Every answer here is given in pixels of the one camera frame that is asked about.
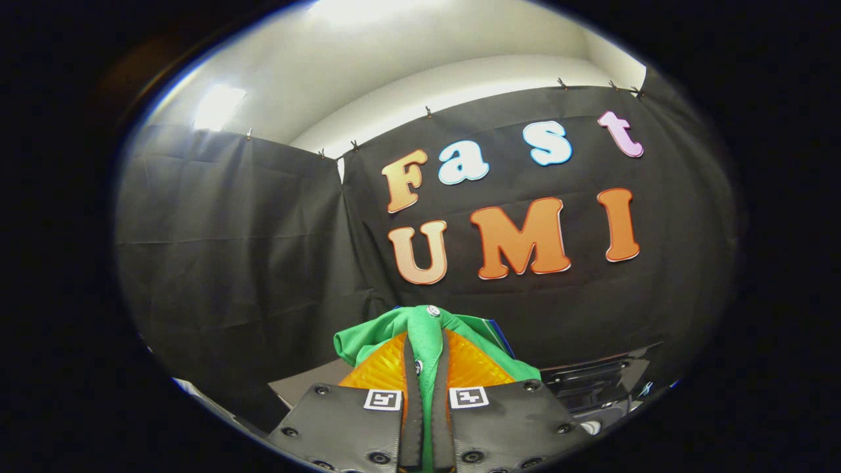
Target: black backdrop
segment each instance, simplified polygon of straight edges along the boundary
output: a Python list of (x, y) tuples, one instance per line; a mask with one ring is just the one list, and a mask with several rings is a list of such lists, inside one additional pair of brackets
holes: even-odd
[[(662, 78), (644, 96), (610, 86), (533, 89), (482, 98), (401, 125), (336, 162), (227, 132), (140, 128), (124, 154), (117, 264), (140, 335), (171, 371), (258, 427), (275, 415), (266, 383), (335, 358), (332, 336), (396, 306), (435, 304), (495, 319), (518, 358), (538, 368), (664, 343), (645, 378), (678, 379), (733, 293), (743, 216), (718, 138)], [(597, 120), (612, 111), (645, 147), (628, 157)], [(572, 157), (536, 164), (523, 127), (555, 120)], [(437, 156), (479, 144), (489, 173), (445, 185)], [(419, 200), (386, 211), (383, 167), (422, 149)], [(640, 254), (611, 263), (599, 192), (626, 188)], [(562, 273), (482, 280), (471, 212), (499, 206), (522, 228), (529, 204), (563, 201)], [(447, 221), (440, 282), (403, 280), (387, 239), (401, 226)], [(429, 265), (424, 237), (418, 265)]]

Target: black curtain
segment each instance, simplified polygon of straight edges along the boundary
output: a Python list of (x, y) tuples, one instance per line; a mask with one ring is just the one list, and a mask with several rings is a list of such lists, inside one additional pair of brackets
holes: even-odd
[(386, 309), (354, 257), (336, 162), (186, 126), (129, 143), (115, 235), (140, 335), (172, 376), (273, 428), (266, 383), (333, 360), (335, 332)]

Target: pink letter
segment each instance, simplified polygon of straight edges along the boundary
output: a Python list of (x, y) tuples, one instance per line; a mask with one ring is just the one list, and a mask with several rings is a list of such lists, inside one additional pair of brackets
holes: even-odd
[(626, 131), (631, 126), (626, 120), (622, 120), (611, 111), (605, 112), (599, 119), (599, 125), (604, 126), (610, 131), (613, 136), (613, 141), (619, 146), (623, 153), (630, 157), (640, 157), (643, 155), (643, 145), (635, 143)]

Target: screw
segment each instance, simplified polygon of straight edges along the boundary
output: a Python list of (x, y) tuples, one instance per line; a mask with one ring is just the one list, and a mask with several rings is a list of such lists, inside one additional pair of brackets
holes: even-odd
[(391, 461), (388, 455), (374, 452), (368, 456), (368, 459), (377, 465), (385, 465)]
[(484, 458), (484, 454), (482, 452), (477, 452), (476, 450), (467, 452), (466, 454), (462, 455), (462, 460), (466, 463), (477, 463), (482, 461)]
[(543, 459), (540, 459), (540, 458), (532, 458), (531, 460), (526, 460), (525, 462), (523, 462), (523, 464), (520, 465), (520, 468), (528, 468), (529, 466), (537, 465), (538, 463), (540, 463), (542, 461), (543, 461)]
[(327, 463), (326, 461), (316, 460), (313, 463), (320, 466), (321, 468), (326, 468), (327, 470), (335, 470), (335, 468), (333, 468), (333, 465)]
[(540, 382), (535, 380), (529, 380), (523, 383), (523, 389), (526, 391), (537, 391), (540, 389)]

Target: green towel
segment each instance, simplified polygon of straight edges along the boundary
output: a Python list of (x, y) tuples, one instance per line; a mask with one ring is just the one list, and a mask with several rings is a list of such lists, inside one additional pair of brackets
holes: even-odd
[(374, 320), (338, 332), (333, 337), (336, 353), (356, 367), (388, 340), (408, 332), (415, 361), (420, 360), (423, 365), (418, 379), (424, 413), (423, 473), (432, 472), (432, 392), (443, 350), (442, 328), (465, 337), (515, 380), (540, 379), (539, 370), (508, 356), (485, 319), (451, 314), (435, 306), (399, 307)]

